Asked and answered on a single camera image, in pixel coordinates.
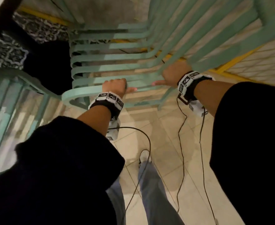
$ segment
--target forearm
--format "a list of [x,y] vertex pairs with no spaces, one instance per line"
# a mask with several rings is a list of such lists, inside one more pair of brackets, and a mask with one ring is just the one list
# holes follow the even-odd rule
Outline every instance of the forearm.
[[105,106],[94,106],[84,112],[77,119],[89,125],[91,128],[106,136],[111,113]]
[[222,81],[203,80],[197,84],[194,95],[209,113],[215,116],[222,97],[233,85]]

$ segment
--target pants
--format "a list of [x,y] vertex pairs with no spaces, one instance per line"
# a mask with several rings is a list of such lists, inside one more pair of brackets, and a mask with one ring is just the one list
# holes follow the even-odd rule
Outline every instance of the pants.
[[[145,161],[140,165],[138,180],[142,175],[146,163]],[[162,180],[154,165],[150,162],[140,180],[140,190],[149,225],[184,225],[184,222],[168,201]],[[125,203],[119,178],[106,192],[116,211],[117,224],[125,225]]]

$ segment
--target white shoe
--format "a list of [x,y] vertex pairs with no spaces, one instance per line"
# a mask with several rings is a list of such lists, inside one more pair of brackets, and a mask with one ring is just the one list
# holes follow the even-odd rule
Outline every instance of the white shoe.
[[141,153],[140,153],[140,160],[139,160],[139,163],[138,163],[138,167],[140,167],[140,164],[142,162],[145,162],[147,161],[149,158],[149,162],[152,161],[152,158],[151,158],[151,155],[150,155],[150,151],[148,151],[147,149],[144,149]]

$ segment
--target hand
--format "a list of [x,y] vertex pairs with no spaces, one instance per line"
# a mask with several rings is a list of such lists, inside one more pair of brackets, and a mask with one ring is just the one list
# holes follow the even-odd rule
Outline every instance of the hand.
[[110,81],[105,81],[102,84],[102,92],[107,92],[107,91],[111,91],[115,94],[117,94],[118,96],[120,96],[121,98],[123,98],[123,96],[126,93],[132,93],[137,91],[137,88],[126,88],[126,79],[115,79],[115,80],[110,80]]
[[164,80],[157,80],[152,83],[152,86],[168,85],[177,88],[180,78],[191,70],[192,67],[186,61],[177,61],[163,71],[162,76]]

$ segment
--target wristband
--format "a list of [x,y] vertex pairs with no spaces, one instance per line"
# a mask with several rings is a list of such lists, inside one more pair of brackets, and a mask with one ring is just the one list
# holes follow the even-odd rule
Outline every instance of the wristband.
[[189,71],[178,81],[177,89],[187,101],[197,100],[194,96],[194,90],[197,84],[203,80],[212,80],[212,78],[203,76],[196,71]]
[[120,96],[109,91],[109,92],[100,93],[94,99],[94,101],[91,102],[91,104],[89,105],[89,109],[91,109],[93,106],[99,106],[99,105],[105,106],[110,110],[111,120],[112,120],[114,118],[117,119],[117,117],[119,116],[124,106],[124,103],[120,98]]

